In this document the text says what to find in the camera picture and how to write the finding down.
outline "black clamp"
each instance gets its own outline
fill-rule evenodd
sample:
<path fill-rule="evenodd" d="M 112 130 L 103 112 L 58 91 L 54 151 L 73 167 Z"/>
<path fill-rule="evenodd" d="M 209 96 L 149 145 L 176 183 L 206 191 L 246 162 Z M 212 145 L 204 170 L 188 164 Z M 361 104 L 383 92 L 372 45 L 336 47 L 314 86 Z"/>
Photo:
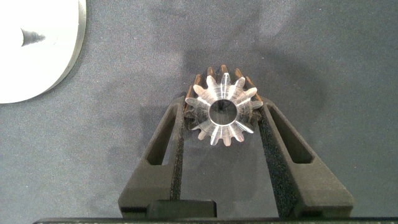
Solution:
<path fill-rule="evenodd" d="M 236 74 L 240 72 L 230 73 L 231 79 L 238 78 Z M 205 87 L 206 76 L 197 75 L 195 84 Z M 245 87 L 254 87 L 249 77 Z M 192 94 L 191 86 L 187 95 Z M 256 113 L 279 217 L 349 217 L 354 199 L 346 187 L 273 102 L 258 94 L 254 97 L 264 103 Z M 170 104 L 124 188 L 119 198 L 124 218 L 216 217 L 213 201 L 180 200 L 183 131 L 190 123 L 184 99 Z M 169 163 L 162 165 L 168 147 Z"/>

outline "spur gear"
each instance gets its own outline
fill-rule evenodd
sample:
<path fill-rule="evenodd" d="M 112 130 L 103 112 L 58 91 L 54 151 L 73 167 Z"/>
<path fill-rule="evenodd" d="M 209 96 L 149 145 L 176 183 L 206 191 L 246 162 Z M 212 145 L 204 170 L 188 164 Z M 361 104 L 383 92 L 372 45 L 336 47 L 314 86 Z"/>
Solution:
<path fill-rule="evenodd" d="M 262 101 L 252 101 L 257 93 L 257 88 L 244 90 L 246 79 L 239 69 L 234 73 L 234 85 L 231 84 L 231 76 L 226 66 L 222 65 L 217 74 L 211 67 L 207 70 L 207 88 L 200 85 L 200 75 L 195 80 L 193 90 L 198 95 L 194 97 L 192 89 L 188 93 L 185 102 L 192 106 L 194 125 L 191 130 L 200 129 L 198 139 L 203 140 L 210 136 L 210 144 L 215 146 L 222 139 L 225 146 L 231 145 L 231 138 L 239 142 L 244 141 L 243 131 L 253 133 L 253 110 L 262 107 Z"/>

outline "white disc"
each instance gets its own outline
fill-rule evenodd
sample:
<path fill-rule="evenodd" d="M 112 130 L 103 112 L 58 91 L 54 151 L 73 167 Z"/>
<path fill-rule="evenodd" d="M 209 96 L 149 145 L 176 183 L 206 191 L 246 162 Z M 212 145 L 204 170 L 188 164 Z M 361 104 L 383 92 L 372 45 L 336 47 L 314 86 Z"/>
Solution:
<path fill-rule="evenodd" d="M 66 77 L 85 35 L 85 0 L 2 1 L 0 16 L 0 103 L 28 100 Z"/>

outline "gear tooth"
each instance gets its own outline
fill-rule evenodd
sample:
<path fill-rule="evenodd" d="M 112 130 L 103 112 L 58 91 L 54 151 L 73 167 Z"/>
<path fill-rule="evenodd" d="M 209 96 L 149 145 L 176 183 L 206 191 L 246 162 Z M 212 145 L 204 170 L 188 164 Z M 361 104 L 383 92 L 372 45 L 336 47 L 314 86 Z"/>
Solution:
<path fill-rule="evenodd" d="M 196 129 L 200 129 L 199 124 L 194 127 L 191 127 L 191 130 L 196 130 Z"/>
<path fill-rule="evenodd" d="M 247 131 L 248 133 L 251 133 L 251 134 L 254 133 L 254 131 L 253 131 L 254 128 L 250 124 L 243 124 L 243 123 L 240 123 L 239 121 L 235 121 L 235 123 L 243 131 Z"/>
<path fill-rule="evenodd" d="M 185 99 L 185 102 L 188 103 L 191 106 L 196 106 L 198 104 L 198 99 L 192 98 L 192 97 L 187 97 Z"/>
<path fill-rule="evenodd" d="M 219 140 L 219 138 L 218 138 L 218 137 L 216 137 L 216 136 L 212 136 L 212 137 L 211 137 L 210 144 L 211 144 L 212 146 L 215 146 L 215 145 L 217 145 L 217 143 L 218 143 L 218 140 Z"/>
<path fill-rule="evenodd" d="M 239 78 L 238 80 L 236 80 L 236 82 L 235 82 L 236 88 L 239 88 L 240 90 L 242 90 L 245 81 L 246 81 L 246 79 L 245 79 L 244 77 L 241 77 L 241 78 Z"/>
<path fill-rule="evenodd" d="M 211 76 L 211 77 L 213 77 L 214 78 L 214 70 L 213 70 L 213 67 L 208 67 L 207 68 L 207 76 Z"/>
<path fill-rule="evenodd" d="M 197 93 L 198 96 L 201 96 L 205 92 L 200 85 L 194 85 L 193 90 L 195 90 L 195 93 Z"/>
<path fill-rule="evenodd" d="M 257 93 L 257 88 L 253 87 L 244 92 L 247 98 L 252 98 Z"/>
<path fill-rule="evenodd" d="M 204 138 L 206 137 L 206 132 L 204 132 L 203 130 L 200 131 L 199 135 L 198 135 L 198 139 L 199 140 L 204 140 Z"/>
<path fill-rule="evenodd" d="M 208 88 L 214 88 L 217 85 L 216 80 L 211 75 L 207 76 L 206 83 Z"/>
<path fill-rule="evenodd" d="M 228 73 L 228 69 L 226 68 L 226 65 L 221 65 L 219 74 L 224 75 L 224 73 Z"/>
<path fill-rule="evenodd" d="M 235 138 L 236 138 L 236 140 L 237 140 L 238 142 L 243 142 L 243 141 L 244 141 L 244 137 L 243 137 L 243 134 L 242 134 L 242 133 L 237 134 L 237 135 L 235 136 Z"/>
<path fill-rule="evenodd" d="M 238 68 L 235 69 L 235 76 L 237 79 L 243 78 L 243 75 L 242 75 L 240 69 L 238 69 Z"/>
<path fill-rule="evenodd" d="M 231 138 L 230 137 L 223 137 L 223 142 L 225 146 L 231 145 Z"/>
<path fill-rule="evenodd" d="M 250 103 L 251 103 L 251 106 L 253 107 L 253 109 L 258 109 L 258 108 L 262 107 L 262 105 L 263 105 L 262 101 L 258 101 L 258 100 L 252 101 Z"/>
<path fill-rule="evenodd" d="M 231 77 L 228 72 L 223 73 L 223 77 L 221 79 L 221 84 L 226 86 L 231 84 Z"/>

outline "felt surface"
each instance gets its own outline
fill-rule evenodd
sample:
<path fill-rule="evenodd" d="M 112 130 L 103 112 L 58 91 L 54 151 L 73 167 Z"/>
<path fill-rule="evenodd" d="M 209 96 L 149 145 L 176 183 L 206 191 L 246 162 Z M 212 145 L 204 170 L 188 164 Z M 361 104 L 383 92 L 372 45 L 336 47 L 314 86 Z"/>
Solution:
<path fill-rule="evenodd" d="M 249 75 L 356 199 L 397 215 L 398 2 L 88 1 L 58 86 L 0 105 L 0 223 L 120 217 L 117 200 L 168 104 L 197 73 Z M 258 128 L 225 148 L 185 136 L 182 198 L 276 217 Z"/>

